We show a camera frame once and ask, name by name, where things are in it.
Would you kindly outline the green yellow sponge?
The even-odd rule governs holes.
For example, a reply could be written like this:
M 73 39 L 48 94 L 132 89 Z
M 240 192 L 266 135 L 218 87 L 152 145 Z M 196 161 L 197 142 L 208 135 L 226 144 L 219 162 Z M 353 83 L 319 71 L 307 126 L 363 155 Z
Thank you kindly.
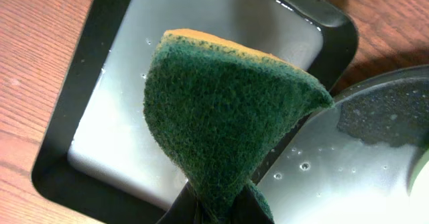
M 151 59 L 143 114 L 188 178 L 209 223 L 301 118 L 333 99 L 319 80 L 271 54 L 190 29 L 166 31 Z

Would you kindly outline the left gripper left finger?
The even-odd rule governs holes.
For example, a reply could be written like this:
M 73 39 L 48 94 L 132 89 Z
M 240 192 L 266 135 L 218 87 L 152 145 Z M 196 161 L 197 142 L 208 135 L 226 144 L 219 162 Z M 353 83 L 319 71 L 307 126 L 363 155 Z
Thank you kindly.
M 201 224 L 201 205 L 189 182 L 156 224 Z

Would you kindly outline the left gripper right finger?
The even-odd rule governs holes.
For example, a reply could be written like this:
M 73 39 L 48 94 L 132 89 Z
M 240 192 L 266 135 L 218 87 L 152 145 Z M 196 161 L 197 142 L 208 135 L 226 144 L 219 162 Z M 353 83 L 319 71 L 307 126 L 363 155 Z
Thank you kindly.
M 233 206 L 233 223 L 274 224 L 271 209 L 253 183 L 247 183 L 236 197 Z

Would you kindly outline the mint green plate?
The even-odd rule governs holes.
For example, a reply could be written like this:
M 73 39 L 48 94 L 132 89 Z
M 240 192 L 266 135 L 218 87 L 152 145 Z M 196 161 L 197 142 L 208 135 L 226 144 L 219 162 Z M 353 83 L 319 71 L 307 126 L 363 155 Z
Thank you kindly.
M 422 195 L 428 194 L 428 150 L 416 158 L 408 174 L 408 195 L 411 197 L 414 192 L 418 195 L 420 190 Z

